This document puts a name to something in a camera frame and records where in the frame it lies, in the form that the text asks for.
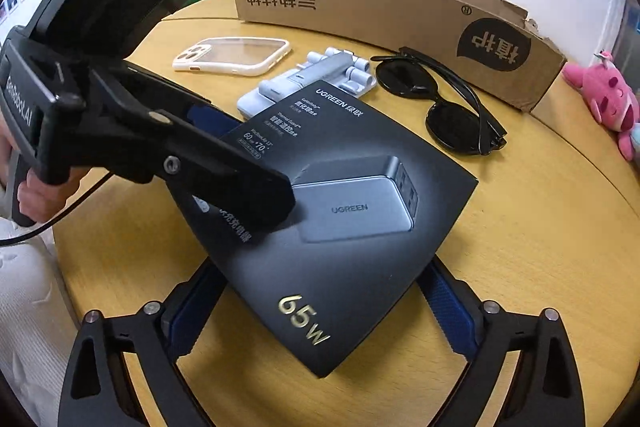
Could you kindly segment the person white sleeve forearm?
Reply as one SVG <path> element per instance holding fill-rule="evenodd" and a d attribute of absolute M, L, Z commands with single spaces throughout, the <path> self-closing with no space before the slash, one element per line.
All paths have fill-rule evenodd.
<path fill-rule="evenodd" d="M 1 374 L 38 426 L 55 426 L 77 334 L 58 262 L 41 237 L 1 249 Z"/>

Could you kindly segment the person left hand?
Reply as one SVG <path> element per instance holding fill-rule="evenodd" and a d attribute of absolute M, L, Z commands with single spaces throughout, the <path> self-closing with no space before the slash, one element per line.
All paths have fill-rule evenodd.
<path fill-rule="evenodd" d="M 9 179 L 11 153 L 17 149 L 13 135 L 1 118 L 1 184 L 6 186 Z M 90 168 L 76 167 L 70 170 L 70 177 L 62 185 L 50 185 L 42 182 L 32 170 L 17 189 L 17 202 L 20 213 L 38 223 L 53 218 L 65 206 L 66 202 L 79 190 L 80 182 L 87 176 Z"/>

